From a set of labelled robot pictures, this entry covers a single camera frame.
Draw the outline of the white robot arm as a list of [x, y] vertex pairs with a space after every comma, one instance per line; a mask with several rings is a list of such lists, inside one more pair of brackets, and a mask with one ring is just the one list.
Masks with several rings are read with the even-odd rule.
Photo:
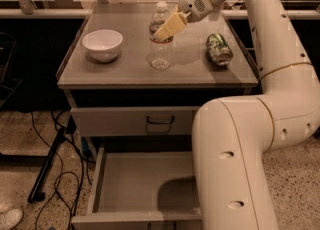
[[[225, 0], [179, 0], [155, 36], [165, 40]], [[203, 230], [278, 230], [266, 151], [320, 126], [320, 82], [280, 0], [245, 0], [262, 92], [211, 100], [196, 113], [192, 152]]]

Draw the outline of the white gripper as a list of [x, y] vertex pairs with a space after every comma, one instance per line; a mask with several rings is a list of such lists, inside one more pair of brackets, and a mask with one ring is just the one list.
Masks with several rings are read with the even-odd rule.
[[182, 31], [187, 23], [199, 22], [214, 11], [210, 0], [179, 0], [174, 12], [154, 33], [154, 38], [163, 42]]

